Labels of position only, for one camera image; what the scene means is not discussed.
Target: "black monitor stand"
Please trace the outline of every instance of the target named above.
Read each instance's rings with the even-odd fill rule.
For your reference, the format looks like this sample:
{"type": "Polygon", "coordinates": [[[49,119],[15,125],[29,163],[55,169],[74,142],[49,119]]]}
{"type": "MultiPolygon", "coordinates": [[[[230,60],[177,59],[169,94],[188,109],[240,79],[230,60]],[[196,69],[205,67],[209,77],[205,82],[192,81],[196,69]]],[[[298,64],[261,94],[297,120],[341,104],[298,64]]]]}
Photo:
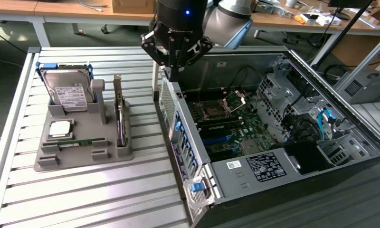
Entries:
{"type": "Polygon", "coordinates": [[[336,10],[329,10],[330,14],[334,15],[341,20],[349,20],[350,17],[348,14],[342,13],[342,8],[337,8],[336,10]]]}

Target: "circuit board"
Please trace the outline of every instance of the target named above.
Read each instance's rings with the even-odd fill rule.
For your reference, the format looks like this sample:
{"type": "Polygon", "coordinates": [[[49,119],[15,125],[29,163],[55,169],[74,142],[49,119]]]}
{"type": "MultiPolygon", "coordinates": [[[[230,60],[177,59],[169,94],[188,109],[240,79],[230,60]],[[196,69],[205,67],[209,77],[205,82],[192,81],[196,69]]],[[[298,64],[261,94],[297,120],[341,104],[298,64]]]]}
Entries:
{"type": "Polygon", "coordinates": [[[232,95],[225,100],[188,103],[202,143],[213,162],[266,151],[277,143],[257,114],[252,113],[250,102],[246,98],[244,101],[245,104],[240,106],[240,97],[232,95]],[[245,148],[245,142],[252,142],[253,150],[245,148]]]}

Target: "gray machine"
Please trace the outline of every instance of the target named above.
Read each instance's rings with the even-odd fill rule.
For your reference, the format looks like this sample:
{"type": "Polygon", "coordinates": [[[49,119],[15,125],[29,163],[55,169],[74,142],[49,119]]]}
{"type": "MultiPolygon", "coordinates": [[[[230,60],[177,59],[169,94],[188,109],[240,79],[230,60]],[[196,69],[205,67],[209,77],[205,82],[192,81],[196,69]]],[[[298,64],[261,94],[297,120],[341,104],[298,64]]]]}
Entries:
{"type": "Polygon", "coordinates": [[[380,157],[369,123],[293,51],[213,49],[169,82],[158,115],[192,227],[256,211],[260,192],[380,157]]]}
{"type": "Polygon", "coordinates": [[[352,72],[346,72],[334,85],[336,92],[350,104],[380,101],[380,43],[352,72]]]}
{"type": "Polygon", "coordinates": [[[37,71],[50,101],[34,171],[130,160],[129,103],[121,78],[113,80],[114,101],[105,102],[103,80],[90,79],[86,65],[42,64],[37,71]]]}

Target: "slatted metal surface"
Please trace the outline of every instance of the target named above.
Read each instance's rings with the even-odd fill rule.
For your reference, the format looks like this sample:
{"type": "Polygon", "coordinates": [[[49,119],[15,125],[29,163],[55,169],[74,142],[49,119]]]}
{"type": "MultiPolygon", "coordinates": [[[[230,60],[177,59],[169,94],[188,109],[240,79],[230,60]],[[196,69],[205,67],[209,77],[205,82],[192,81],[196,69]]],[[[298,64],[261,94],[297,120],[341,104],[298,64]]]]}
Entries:
{"type": "Polygon", "coordinates": [[[113,99],[113,75],[122,76],[134,158],[59,171],[33,171],[49,96],[31,72],[13,131],[18,138],[7,151],[9,170],[2,171],[0,182],[0,226],[188,227],[152,101],[148,55],[129,47],[45,48],[35,60],[75,65],[89,61],[94,78],[105,80],[105,100],[113,99]]]}

